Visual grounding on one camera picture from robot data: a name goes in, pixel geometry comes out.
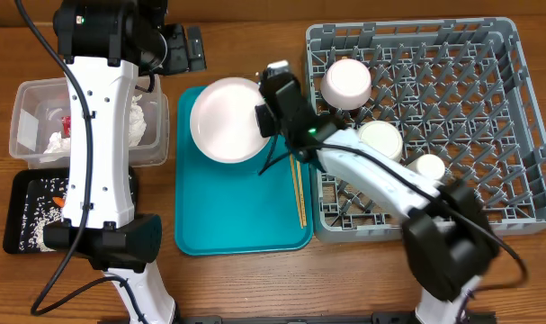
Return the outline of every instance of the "gray dish rack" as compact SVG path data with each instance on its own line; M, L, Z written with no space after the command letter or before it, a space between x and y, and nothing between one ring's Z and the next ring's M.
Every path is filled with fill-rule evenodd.
M354 127L390 122L401 164L431 153L475 188L498 235L546 228L546 133L515 24L506 18L327 23L307 29L306 87L319 114ZM371 71L369 102L353 113L328 105L320 80L338 59ZM311 171L315 234L325 242L400 238L366 195Z

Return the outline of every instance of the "wooden chopstick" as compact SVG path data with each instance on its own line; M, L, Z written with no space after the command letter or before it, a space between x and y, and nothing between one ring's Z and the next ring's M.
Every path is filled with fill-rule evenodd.
M299 196L300 196L300 217L302 225L307 226L307 210L305 209L304 188L302 187L302 176L300 174L300 162L297 160L297 176L299 177Z
M303 228L302 214L300 213L300 201L299 201L299 186L297 185L297 177L294 174L294 157L291 154L291 172L292 172L292 184L294 185L294 197L297 200L297 211L299 212L300 227Z

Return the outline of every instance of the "round plate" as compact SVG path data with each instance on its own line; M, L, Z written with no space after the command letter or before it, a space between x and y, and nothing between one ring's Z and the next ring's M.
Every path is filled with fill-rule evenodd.
M208 158L239 163L254 157L268 142L256 122L255 106L264 104L258 84L227 77L207 86L191 111L194 144Z

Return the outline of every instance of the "blue tray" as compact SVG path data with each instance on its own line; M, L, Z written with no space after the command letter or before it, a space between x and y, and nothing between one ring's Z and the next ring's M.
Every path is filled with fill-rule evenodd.
M227 165L205 157L192 141L191 109L205 87L190 88L179 99L176 128L176 245L191 256L286 251L312 238L309 166L302 165L307 224L300 228L291 162L263 175L268 145L247 162ZM274 156L286 152L279 137Z

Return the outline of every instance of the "wood grain tabletop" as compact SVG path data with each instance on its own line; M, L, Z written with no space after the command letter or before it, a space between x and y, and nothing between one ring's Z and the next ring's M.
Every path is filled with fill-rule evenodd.
M534 90L546 127L546 16L511 17L520 32ZM314 22L202 23L208 70L164 77L171 112L169 157L162 166L139 168L139 212L163 220L157 259L168 292L184 316L366 315L373 311L410 311L421 289L411 275L399 241L322 244L315 238L302 250L243 256L190 257L177 248L175 225L175 125L177 101L192 86L223 77L255 77L269 62L288 59L302 71L305 30ZM50 28L42 29L50 42ZM41 318L31 304L57 267L62 254L8 255L2 242L13 177L26 169L8 152L14 97L20 83L62 77L29 30L0 29L0 323L92 323L127 316L111 284L97 286ZM500 323L546 323L546 230L506 241L527 261L530 283L518 290L480 294L477 311L496 311ZM46 302L101 276L87 261L74 259ZM485 283L515 279L509 256L492 265Z

